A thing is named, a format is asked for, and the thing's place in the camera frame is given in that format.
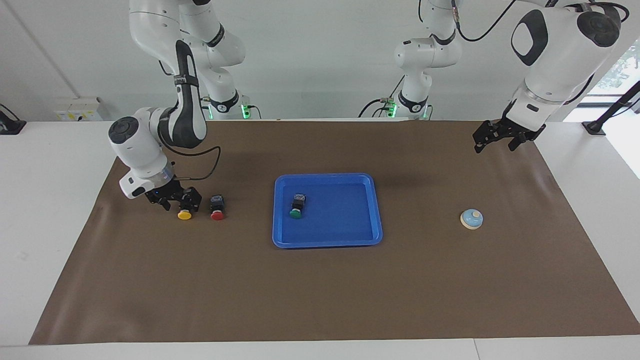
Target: white wall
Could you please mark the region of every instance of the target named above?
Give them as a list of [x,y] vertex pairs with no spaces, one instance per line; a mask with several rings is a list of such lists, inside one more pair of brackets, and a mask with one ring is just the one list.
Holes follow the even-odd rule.
[[[619,2],[635,16],[596,78],[640,35],[640,1]],[[388,95],[401,77],[395,46],[426,36],[417,0],[214,0],[214,5],[247,48],[246,61],[230,70],[237,86],[269,118],[356,116],[371,99]],[[466,1],[465,33],[479,35],[506,5]],[[434,119],[501,115],[526,71],[511,50],[510,36],[533,7],[516,4],[485,40],[465,44],[459,64],[433,71]],[[54,98],[74,93],[100,97],[113,120],[143,106],[171,106],[172,79],[133,44],[127,9],[128,0],[0,0],[0,102],[26,120],[54,120]]]

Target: brown paper sheet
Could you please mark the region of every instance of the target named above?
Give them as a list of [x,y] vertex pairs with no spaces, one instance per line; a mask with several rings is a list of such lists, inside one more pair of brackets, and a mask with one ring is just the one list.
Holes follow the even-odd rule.
[[[640,334],[535,145],[477,155],[477,126],[210,123],[202,148],[222,145],[221,163],[185,185],[222,193],[222,222],[127,200],[116,160],[30,343]],[[200,176],[215,155],[170,157]],[[275,179],[331,172],[373,176],[382,242],[276,248]]]

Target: green button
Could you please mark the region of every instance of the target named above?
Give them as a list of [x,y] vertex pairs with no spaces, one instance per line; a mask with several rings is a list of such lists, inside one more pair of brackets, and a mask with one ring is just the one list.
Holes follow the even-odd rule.
[[295,219],[300,219],[300,218],[302,218],[302,213],[298,209],[292,209],[289,212],[289,216],[292,217],[292,218],[295,218]]

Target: tree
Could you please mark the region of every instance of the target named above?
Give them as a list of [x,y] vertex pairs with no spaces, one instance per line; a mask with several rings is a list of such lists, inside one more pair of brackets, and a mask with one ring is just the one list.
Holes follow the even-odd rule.
[[616,62],[609,72],[600,80],[597,88],[605,90],[609,88],[619,88],[632,72],[629,68],[638,69],[640,67],[639,41],[631,45],[629,50]]

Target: yellow button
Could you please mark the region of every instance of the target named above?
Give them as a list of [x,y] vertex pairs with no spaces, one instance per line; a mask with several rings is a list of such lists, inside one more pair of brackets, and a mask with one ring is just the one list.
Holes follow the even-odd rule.
[[180,220],[189,220],[191,218],[191,213],[189,210],[180,210],[178,213],[178,218]]

